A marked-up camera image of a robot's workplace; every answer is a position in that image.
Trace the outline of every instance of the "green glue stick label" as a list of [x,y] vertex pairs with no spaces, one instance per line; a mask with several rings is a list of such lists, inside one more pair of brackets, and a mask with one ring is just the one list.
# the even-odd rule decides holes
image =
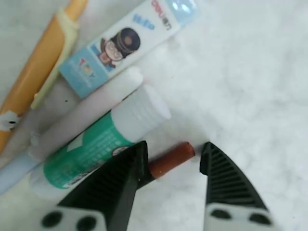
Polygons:
[[67,189],[133,144],[115,128],[109,112],[53,154],[44,164],[44,175],[56,188]]

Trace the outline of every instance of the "white cloth background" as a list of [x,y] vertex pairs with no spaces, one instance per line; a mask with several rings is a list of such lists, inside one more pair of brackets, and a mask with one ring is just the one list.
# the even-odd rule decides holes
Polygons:
[[[78,47],[141,0],[89,0]],[[67,0],[0,1],[0,102],[51,15]],[[202,15],[136,63],[173,118],[147,137],[150,156],[179,141],[212,141],[243,170],[284,230],[308,225],[308,1],[200,0]],[[64,82],[48,99],[77,100]],[[44,118],[44,123],[52,120]],[[18,149],[21,138],[11,146]],[[1,158],[4,164],[13,152]],[[137,192],[128,230],[202,230],[206,177],[199,159]],[[40,206],[27,177],[0,197],[1,230]]]

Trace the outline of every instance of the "white glue stick cap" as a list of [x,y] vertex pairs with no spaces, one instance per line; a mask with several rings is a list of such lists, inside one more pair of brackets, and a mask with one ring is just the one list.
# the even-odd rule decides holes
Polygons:
[[129,141],[138,142],[145,134],[171,118],[163,99],[149,85],[143,85],[111,111],[118,131]]

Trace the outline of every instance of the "orange pen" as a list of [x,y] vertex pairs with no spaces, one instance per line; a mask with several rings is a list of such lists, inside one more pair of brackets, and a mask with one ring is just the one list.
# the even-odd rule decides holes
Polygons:
[[[71,0],[62,13],[75,26],[88,0]],[[55,15],[44,31],[40,41],[14,83],[0,109],[0,153],[3,151],[12,130],[27,112],[35,95],[40,91],[47,77],[57,63],[65,45],[63,25]]]

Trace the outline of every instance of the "black hole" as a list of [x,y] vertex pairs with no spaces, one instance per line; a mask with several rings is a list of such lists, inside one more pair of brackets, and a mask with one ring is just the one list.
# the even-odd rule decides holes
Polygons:
[[42,221],[42,225],[45,228],[52,228],[60,223],[62,219],[62,213],[59,211],[54,211],[47,214]]
[[266,216],[259,213],[251,215],[249,220],[262,225],[271,225],[271,221]]
[[231,219],[231,215],[221,209],[215,209],[212,213],[211,216],[216,217],[216,218],[220,218],[220,219]]
[[96,219],[94,217],[84,217],[81,218],[77,223],[78,231],[90,231],[96,226]]

